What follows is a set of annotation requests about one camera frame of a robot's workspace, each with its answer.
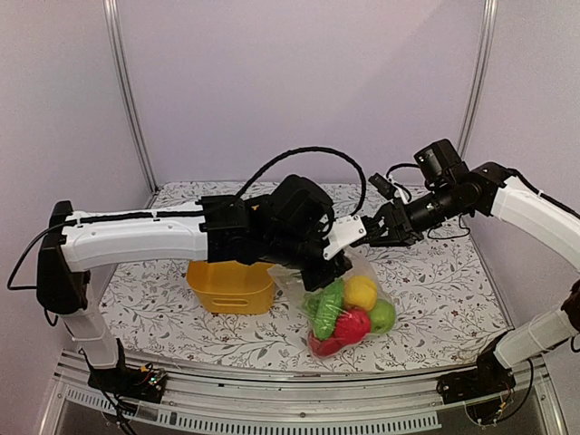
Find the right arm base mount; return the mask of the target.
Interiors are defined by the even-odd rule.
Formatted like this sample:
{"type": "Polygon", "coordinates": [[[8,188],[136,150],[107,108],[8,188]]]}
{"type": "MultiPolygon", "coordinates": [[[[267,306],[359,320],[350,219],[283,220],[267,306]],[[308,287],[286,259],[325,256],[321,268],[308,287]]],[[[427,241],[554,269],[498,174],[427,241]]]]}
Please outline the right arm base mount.
{"type": "Polygon", "coordinates": [[[474,368],[439,377],[436,391],[445,404],[473,401],[466,408],[469,419],[478,425],[498,423],[508,406],[516,381],[511,369],[486,350],[474,368]]]}

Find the red toy apple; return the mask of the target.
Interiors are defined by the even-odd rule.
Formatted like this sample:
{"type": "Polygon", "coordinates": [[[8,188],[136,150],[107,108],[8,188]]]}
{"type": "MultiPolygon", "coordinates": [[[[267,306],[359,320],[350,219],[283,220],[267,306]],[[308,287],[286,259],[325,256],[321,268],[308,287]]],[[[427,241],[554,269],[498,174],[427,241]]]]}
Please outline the red toy apple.
{"type": "Polygon", "coordinates": [[[337,318],[333,335],[342,345],[349,345],[360,342],[370,331],[368,314],[361,309],[352,309],[337,318]]]}

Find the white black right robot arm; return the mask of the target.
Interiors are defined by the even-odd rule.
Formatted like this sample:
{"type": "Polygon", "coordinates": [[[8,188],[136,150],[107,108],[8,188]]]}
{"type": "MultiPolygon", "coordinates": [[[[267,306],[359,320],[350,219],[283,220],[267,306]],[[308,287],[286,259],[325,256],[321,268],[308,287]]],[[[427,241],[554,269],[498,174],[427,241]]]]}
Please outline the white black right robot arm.
{"type": "Polygon", "coordinates": [[[397,305],[381,369],[473,363],[494,338],[561,305],[579,274],[523,231],[491,217],[455,222],[409,248],[371,249],[397,305]]]}

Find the yellow toy apple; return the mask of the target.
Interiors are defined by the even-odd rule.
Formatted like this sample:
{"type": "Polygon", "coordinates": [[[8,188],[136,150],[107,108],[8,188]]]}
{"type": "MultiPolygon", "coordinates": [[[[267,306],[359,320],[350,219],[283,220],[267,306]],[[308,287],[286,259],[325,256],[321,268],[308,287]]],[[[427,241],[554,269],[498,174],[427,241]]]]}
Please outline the yellow toy apple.
{"type": "Polygon", "coordinates": [[[377,285],[365,275],[356,275],[344,282],[343,303],[348,307],[358,307],[371,311],[378,299],[377,285]]]}

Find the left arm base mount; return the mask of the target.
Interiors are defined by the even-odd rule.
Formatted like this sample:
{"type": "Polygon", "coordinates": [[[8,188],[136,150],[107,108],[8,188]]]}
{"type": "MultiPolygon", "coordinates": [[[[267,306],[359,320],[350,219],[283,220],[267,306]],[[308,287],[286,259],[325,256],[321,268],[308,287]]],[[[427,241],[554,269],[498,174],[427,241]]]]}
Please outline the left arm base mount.
{"type": "Polygon", "coordinates": [[[140,368],[127,366],[121,341],[117,339],[116,343],[118,361],[112,368],[95,368],[85,358],[90,371],[88,385],[122,398],[161,403],[168,380],[167,372],[154,368],[150,362],[140,368]]]}

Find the clear polka dot zip bag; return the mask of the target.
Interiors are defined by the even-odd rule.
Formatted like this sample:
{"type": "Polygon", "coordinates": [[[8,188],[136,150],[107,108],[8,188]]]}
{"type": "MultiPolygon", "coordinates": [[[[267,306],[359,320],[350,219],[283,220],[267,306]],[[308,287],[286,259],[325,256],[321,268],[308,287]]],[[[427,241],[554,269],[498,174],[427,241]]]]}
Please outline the clear polka dot zip bag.
{"type": "Polygon", "coordinates": [[[371,263],[349,250],[352,268],[324,288],[305,290],[301,274],[273,266],[268,274],[308,321],[310,353],[325,359],[365,340],[387,335],[396,323],[392,298],[385,293],[371,263]]]}

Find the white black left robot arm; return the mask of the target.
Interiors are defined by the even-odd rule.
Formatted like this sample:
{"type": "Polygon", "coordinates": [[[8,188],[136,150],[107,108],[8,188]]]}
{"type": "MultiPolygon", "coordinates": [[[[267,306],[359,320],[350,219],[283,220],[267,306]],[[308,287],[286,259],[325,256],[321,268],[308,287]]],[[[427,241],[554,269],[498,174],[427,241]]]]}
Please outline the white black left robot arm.
{"type": "Polygon", "coordinates": [[[296,175],[257,198],[206,196],[170,208],[87,213],[61,201],[50,224],[40,238],[36,298],[63,319],[116,393],[128,392],[135,376],[121,363],[121,348],[88,297],[95,267],[158,259],[264,262],[300,271],[312,291],[350,269],[343,251],[367,233],[357,214],[335,217],[326,192],[296,175]]]}

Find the green toy bitter gourd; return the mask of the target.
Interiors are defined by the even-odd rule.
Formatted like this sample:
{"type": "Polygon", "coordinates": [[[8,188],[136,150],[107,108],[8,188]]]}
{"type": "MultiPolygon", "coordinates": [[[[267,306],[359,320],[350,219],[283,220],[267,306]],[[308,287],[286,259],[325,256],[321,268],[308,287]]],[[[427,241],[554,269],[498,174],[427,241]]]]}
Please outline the green toy bitter gourd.
{"type": "Polygon", "coordinates": [[[343,311],[343,290],[344,282],[339,278],[318,293],[318,306],[313,319],[316,338],[325,340],[333,334],[336,320],[343,311]]]}

